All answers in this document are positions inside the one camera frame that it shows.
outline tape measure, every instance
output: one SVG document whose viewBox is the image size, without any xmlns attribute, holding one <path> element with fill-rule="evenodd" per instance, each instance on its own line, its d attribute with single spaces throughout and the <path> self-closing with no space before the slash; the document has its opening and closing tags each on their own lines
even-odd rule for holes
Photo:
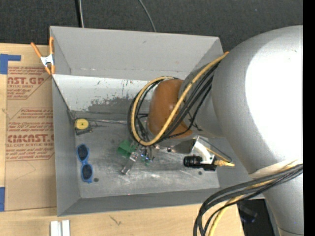
<svg viewBox="0 0 315 236">
<path fill-rule="evenodd" d="M 74 127 L 80 130 L 87 129 L 89 127 L 89 122 L 86 119 L 77 119 L 75 120 Z"/>
</svg>

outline blue sunglasses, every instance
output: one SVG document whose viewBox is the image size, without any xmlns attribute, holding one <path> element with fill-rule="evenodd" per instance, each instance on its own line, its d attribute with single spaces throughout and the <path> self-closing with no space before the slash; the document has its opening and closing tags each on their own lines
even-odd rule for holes
<svg viewBox="0 0 315 236">
<path fill-rule="evenodd" d="M 90 149 L 85 144 L 80 144 L 77 147 L 78 159 L 82 163 L 81 167 L 81 178 L 84 182 L 92 183 L 93 178 L 93 167 L 88 163 L 88 158 L 90 156 Z"/>
</svg>

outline yellow cable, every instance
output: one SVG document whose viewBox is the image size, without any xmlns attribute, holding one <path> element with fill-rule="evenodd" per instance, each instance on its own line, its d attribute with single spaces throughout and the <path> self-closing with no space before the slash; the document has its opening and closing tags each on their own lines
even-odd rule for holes
<svg viewBox="0 0 315 236">
<path fill-rule="evenodd" d="M 227 161 L 224 161 L 224 160 L 216 160 L 214 162 L 214 165 L 217 165 L 217 166 L 231 166 L 231 167 L 234 167 L 235 164 L 234 163 L 229 163 Z"/>
<path fill-rule="evenodd" d="M 207 149 L 208 152 L 210 152 L 210 153 L 216 155 L 217 157 L 223 159 L 225 162 L 228 162 L 228 163 L 229 163 L 229 160 L 228 160 L 228 159 L 224 158 L 223 156 L 221 156 L 220 154 L 214 152 L 212 149 L 209 149 L 209 148 L 206 147 L 206 146 L 205 146 L 205 148 Z"/>
<path fill-rule="evenodd" d="M 270 182 L 272 182 L 272 181 L 274 181 L 274 179 L 269 180 L 269 181 L 265 181 L 265 182 L 262 182 L 262 183 L 257 183 L 257 184 L 251 185 L 251 186 L 247 187 L 246 189 L 252 189 L 252 188 L 256 188 L 256 187 L 262 186 L 262 185 L 266 185 L 266 184 L 268 184 L 268 183 L 270 183 Z M 241 199 L 243 196 L 244 196 L 244 195 L 231 198 L 231 199 L 229 199 L 229 200 L 225 203 L 225 205 L 228 205 L 228 204 L 230 204 L 230 203 L 233 203 L 233 202 L 235 202 L 235 201 L 238 201 L 238 200 Z M 211 225 L 211 227 L 210 227 L 208 236 L 214 236 L 215 229 L 216 229 L 216 227 L 217 227 L 217 225 L 218 225 L 220 219 L 221 219 L 222 216 L 224 215 L 224 213 L 225 213 L 225 211 L 226 211 L 227 208 L 228 208 L 228 207 L 226 207 L 226 208 L 222 209 L 221 211 L 219 211 L 219 213 L 217 214 L 216 218 L 214 219 L 214 221 L 213 221 L 213 223 L 212 223 L 212 225 Z"/>
<path fill-rule="evenodd" d="M 159 77 L 156 78 L 152 81 L 150 81 L 148 84 L 146 84 L 144 86 L 144 88 L 141 89 L 141 91 L 139 92 L 138 96 L 136 97 L 133 107 L 132 107 L 132 111 L 131 111 L 131 130 L 132 133 L 135 137 L 135 139 L 137 140 L 138 143 L 140 143 L 143 146 L 150 146 L 152 144 L 154 144 L 158 139 L 161 138 L 161 136 L 163 135 L 163 133 L 166 131 L 166 129 L 169 127 L 172 119 L 174 118 L 176 112 L 178 111 L 181 103 L 183 102 L 183 100 L 185 99 L 186 95 L 188 94 L 189 90 L 191 89 L 192 85 L 206 72 L 208 71 L 212 66 L 214 66 L 216 63 L 220 62 L 226 55 L 228 54 L 228 52 L 224 53 L 224 55 L 222 55 L 221 57 L 215 59 L 214 61 L 210 62 L 209 64 L 207 64 L 194 78 L 193 80 L 187 85 L 187 87 L 185 88 L 184 92 L 182 93 L 181 97 L 179 98 L 178 102 L 176 103 L 173 111 L 171 112 L 171 114 L 169 115 L 168 119 L 166 120 L 164 126 L 162 127 L 162 129 L 160 130 L 160 132 L 150 141 L 145 142 L 143 140 L 141 140 L 141 138 L 139 137 L 139 135 L 137 134 L 135 125 L 134 125 L 134 120 L 135 120 L 135 112 L 136 112 L 136 106 L 138 105 L 138 102 L 142 96 L 142 94 L 144 93 L 144 91 L 150 86 L 152 85 L 154 82 L 161 80 L 162 79 L 168 79 L 168 78 L 172 78 L 172 77 Z"/>
<path fill-rule="evenodd" d="M 284 168 L 282 168 L 282 169 L 279 170 L 279 171 L 276 171 L 275 173 L 279 173 L 279 172 L 282 172 L 282 171 L 284 171 L 284 170 L 290 169 L 290 168 L 292 168 L 292 167 L 294 167 L 294 166 L 296 166 L 296 165 L 297 165 L 297 164 L 296 164 L 295 162 L 293 162 L 292 164 L 285 166 Z M 246 189 L 252 189 L 252 188 L 256 188 L 256 187 L 262 186 L 262 185 L 266 185 L 266 184 L 268 184 L 268 183 L 271 183 L 271 182 L 274 181 L 274 180 L 276 180 L 276 179 L 272 179 L 272 180 L 265 181 L 265 182 L 262 182 L 262 183 L 253 184 L 253 185 L 247 187 Z M 230 204 L 230 203 L 232 203 L 232 202 L 238 201 L 238 200 L 241 199 L 243 196 L 244 196 L 244 195 L 231 198 L 229 201 L 227 201 L 227 202 L 225 203 L 225 205 L 228 205 L 228 204 Z M 214 219 L 214 221 L 213 221 L 213 223 L 212 223 L 212 225 L 211 225 L 211 227 L 210 227 L 208 236 L 213 236 L 213 235 L 214 235 L 215 229 L 216 229 L 216 227 L 217 227 L 217 225 L 218 225 L 220 219 L 222 218 L 223 214 L 225 213 L 226 209 L 227 209 L 227 207 L 224 208 L 224 209 L 222 209 L 221 211 L 219 211 L 219 213 L 217 214 L 216 218 Z"/>
</svg>

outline blue tape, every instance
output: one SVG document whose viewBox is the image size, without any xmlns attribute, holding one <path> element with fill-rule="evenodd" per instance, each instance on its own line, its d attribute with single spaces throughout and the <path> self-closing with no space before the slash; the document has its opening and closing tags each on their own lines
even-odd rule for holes
<svg viewBox="0 0 315 236">
<path fill-rule="evenodd" d="M 0 187 L 0 211 L 4 211 L 4 187 Z"/>
<path fill-rule="evenodd" d="M 0 54 L 0 74 L 8 74 L 8 61 L 21 61 L 21 55 Z"/>
</svg>

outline clamp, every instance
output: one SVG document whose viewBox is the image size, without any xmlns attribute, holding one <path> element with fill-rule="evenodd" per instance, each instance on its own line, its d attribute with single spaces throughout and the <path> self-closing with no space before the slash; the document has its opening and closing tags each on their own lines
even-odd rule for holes
<svg viewBox="0 0 315 236">
<path fill-rule="evenodd" d="M 45 66 L 46 72 L 51 75 L 55 74 L 55 64 L 54 64 L 54 38 L 50 37 L 49 38 L 49 55 L 47 57 L 43 57 L 42 54 L 40 53 L 39 49 L 37 46 L 32 42 L 31 46 L 34 48 L 34 51 L 36 52 L 37 56 L 41 59 L 43 65 Z"/>
</svg>

